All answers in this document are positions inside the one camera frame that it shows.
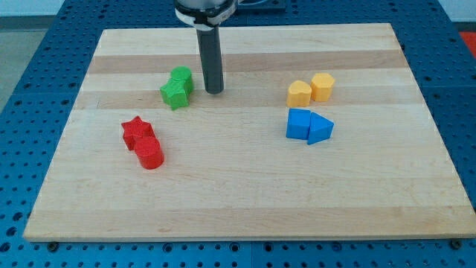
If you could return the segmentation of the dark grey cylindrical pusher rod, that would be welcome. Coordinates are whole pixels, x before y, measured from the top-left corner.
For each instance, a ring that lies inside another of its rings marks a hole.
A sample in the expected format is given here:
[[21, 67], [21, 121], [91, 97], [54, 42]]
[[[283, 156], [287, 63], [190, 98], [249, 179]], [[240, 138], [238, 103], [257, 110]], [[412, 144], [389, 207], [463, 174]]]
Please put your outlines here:
[[216, 26], [209, 31], [197, 30], [196, 33], [205, 91], [217, 95], [224, 89], [219, 27]]

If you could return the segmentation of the robot wrist flange black white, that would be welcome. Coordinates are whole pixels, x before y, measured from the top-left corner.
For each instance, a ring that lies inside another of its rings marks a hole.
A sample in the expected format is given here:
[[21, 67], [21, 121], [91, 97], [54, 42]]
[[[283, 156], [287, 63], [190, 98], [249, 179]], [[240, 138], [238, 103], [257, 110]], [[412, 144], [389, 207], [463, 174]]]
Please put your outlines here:
[[177, 18], [199, 31], [211, 31], [237, 10], [237, 0], [174, 0]]

